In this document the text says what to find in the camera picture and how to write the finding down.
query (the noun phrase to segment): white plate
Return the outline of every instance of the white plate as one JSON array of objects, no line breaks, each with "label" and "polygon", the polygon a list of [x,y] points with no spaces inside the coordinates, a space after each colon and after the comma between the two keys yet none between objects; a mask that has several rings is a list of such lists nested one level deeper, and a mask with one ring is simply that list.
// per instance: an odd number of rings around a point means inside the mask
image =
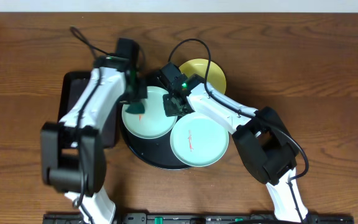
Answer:
[{"label": "white plate", "polygon": [[145,107],[145,113],[142,115],[126,113],[129,105],[122,107],[122,120],[128,131],[140,138],[154,139],[167,134],[173,128],[177,117],[165,115],[162,101],[164,94],[168,94],[168,91],[148,86],[147,99],[141,100]]},{"label": "white plate", "polygon": [[229,133],[201,113],[191,113],[173,127],[171,148],[176,157],[189,166],[203,167],[218,161],[229,145]]}]

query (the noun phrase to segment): round black tray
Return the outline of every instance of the round black tray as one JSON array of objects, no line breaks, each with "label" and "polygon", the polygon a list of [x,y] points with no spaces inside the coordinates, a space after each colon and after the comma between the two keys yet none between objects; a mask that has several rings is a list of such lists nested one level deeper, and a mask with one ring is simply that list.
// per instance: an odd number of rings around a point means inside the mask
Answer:
[{"label": "round black tray", "polygon": [[190,168],[182,163],[172,152],[170,144],[171,131],[155,139],[142,139],[133,135],[125,127],[122,120],[122,105],[118,107],[118,119],[122,137],[129,149],[145,163],[168,170],[179,170]]}]

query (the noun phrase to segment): wooden table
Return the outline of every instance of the wooden table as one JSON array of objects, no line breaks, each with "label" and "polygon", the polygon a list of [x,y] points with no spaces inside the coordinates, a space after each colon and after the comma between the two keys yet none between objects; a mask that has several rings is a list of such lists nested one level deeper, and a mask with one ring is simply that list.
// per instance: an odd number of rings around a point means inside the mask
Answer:
[{"label": "wooden table", "polygon": [[[197,37],[227,76],[226,95],[271,106],[305,148],[310,171],[298,181],[304,204],[350,213],[358,223],[358,14],[0,13],[0,223],[41,223],[73,211],[40,175],[39,131],[57,118],[64,74],[90,70],[76,25],[99,48],[118,37],[144,48],[147,70],[165,65],[179,41]],[[206,57],[186,44],[177,65]],[[246,171],[233,142],[205,167],[151,167],[123,141],[106,151],[105,187],[121,208],[164,213],[273,210],[267,189]],[[298,157],[298,170],[303,161]]]}]

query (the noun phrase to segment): yellow plate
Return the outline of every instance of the yellow plate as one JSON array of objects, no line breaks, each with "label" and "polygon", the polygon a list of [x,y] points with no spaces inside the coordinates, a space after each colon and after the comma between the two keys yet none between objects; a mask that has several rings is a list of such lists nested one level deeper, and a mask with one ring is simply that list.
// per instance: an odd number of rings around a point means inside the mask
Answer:
[{"label": "yellow plate", "polygon": [[[208,60],[206,59],[193,59],[180,65],[179,70],[187,77],[193,74],[205,77],[207,64]],[[209,66],[208,82],[220,93],[224,94],[226,92],[226,78],[224,77],[222,69],[214,62],[211,62]]]}]

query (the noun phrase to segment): green object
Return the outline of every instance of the green object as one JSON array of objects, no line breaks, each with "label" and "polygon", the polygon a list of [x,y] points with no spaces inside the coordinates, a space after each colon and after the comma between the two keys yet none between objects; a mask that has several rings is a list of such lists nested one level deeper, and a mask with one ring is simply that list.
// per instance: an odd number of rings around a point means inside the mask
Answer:
[{"label": "green object", "polygon": [[162,224],[162,217],[155,217],[154,224]]},{"label": "green object", "polygon": [[145,108],[142,102],[131,102],[125,112],[130,114],[144,114]]}]

